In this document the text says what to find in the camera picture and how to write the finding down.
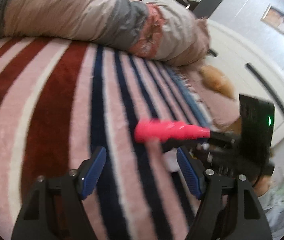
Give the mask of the person's right hand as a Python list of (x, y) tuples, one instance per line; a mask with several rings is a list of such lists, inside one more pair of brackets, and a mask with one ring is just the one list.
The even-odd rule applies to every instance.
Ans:
[(271, 177), (263, 176), (257, 181), (256, 185), (253, 187), (253, 190), (255, 194), (258, 197), (260, 197), (269, 190), (270, 184), (271, 184)]

